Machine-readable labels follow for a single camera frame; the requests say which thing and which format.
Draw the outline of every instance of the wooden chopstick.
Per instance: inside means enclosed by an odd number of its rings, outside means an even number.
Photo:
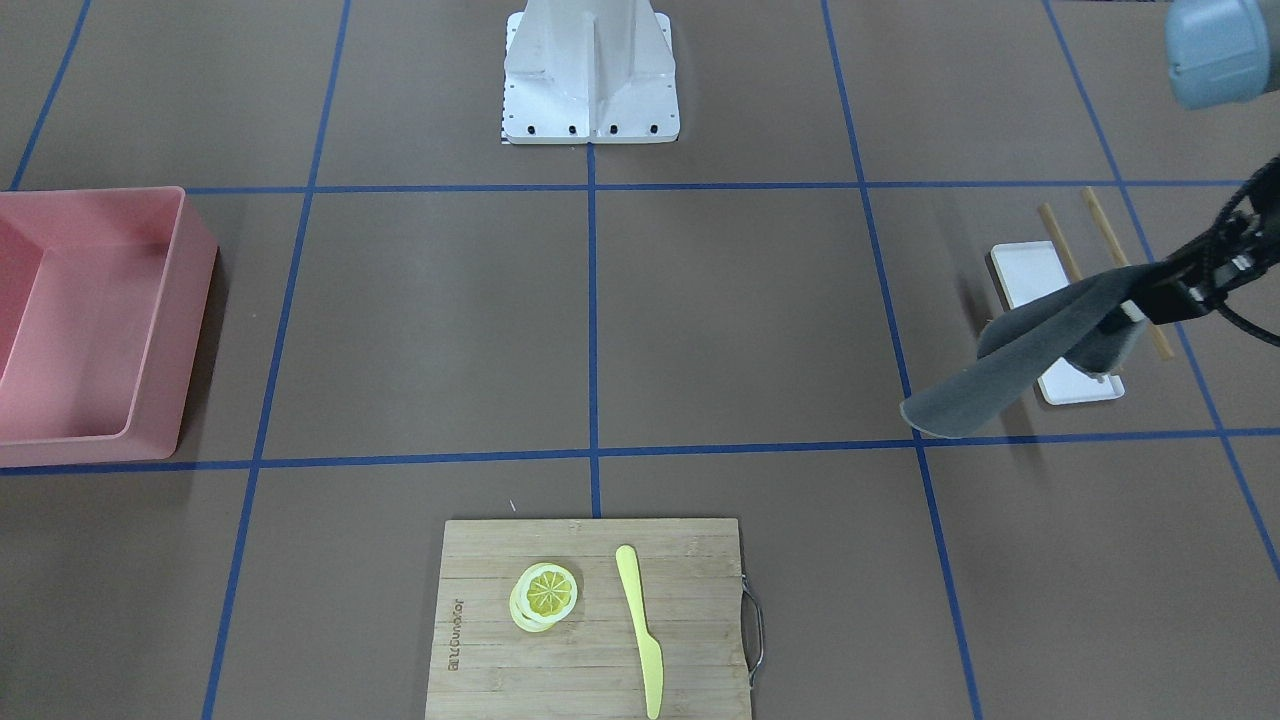
[[[1120,240],[1116,238],[1116,233],[1111,229],[1111,222],[1107,220],[1106,213],[1102,211],[1102,204],[1098,202],[1098,196],[1093,192],[1092,187],[1085,187],[1080,191],[1084,197],[1084,204],[1089,206],[1089,214],[1093,215],[1093,224],[1098,227],[1098,232],[1102,233],[1103,240],[1107,241],[1107,250],[1111,251],[1111,259],[1115,260],[1117,268],[1124,268],[1130,265],[1129,258],[1124,254],[1124,249],[1120,247]],[[1160,325],[1151,325],[1151,340],[1156,343],[1156,352],[1160,355],[1161,360],[1174,359],[1174,346],[1169,343],[1169,337],[1165,336],[1165,331]]]
[[[1078,283],[1084,279],[1084,274],[1080,273],[1080,265],[1075,263],[1075,256],[1071,255],[1071,247],[1066,245],[1066,237],[1062,234],[1062,228],[1057,225],[1057,218],[1053,217],[1053,209],[1048,206],[1048,202],[1044,202],[1037,208],[1036,211],[1041,214],[1041,222],[1044,223],[1044,232],[1047,232],[1050,240],[1053,241],[1053,250],[1057,251],[1057,259],[1062,263],[1062,269],[1066,270],[1068,282]]]

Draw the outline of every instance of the white rectangular plate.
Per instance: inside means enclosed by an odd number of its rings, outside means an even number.
[[[1062,263],[1053,243],[1047,240],[997,245],[991,249],[991,263],[996,266],[1010,309],[1068,286]],[[1106,375],[1096,380],[1061,357],[1039,377],[1037,384],[1050,405],[1097,402],[1124,396],[1124,383],[1119,377]]]

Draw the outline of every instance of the light blue object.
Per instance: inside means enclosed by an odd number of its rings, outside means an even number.
[[[1165,47],[1188,110],[1253,100],[1280,87],[1280,0],[1176,0]]]

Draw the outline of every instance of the cutting board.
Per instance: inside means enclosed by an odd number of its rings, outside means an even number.
[[[636,548],[649,632],[662,644],[659,717],[750,720],[733,519],[445,523],[428,720],[644,720],[620,544]],[[577,605],[552,629],[526,633],[507,601],[541,561],[573,573]]]

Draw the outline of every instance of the pink plastic container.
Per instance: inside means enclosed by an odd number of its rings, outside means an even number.
[[[0,192],[0,466],[173,455],[216,252],[180,187]]]

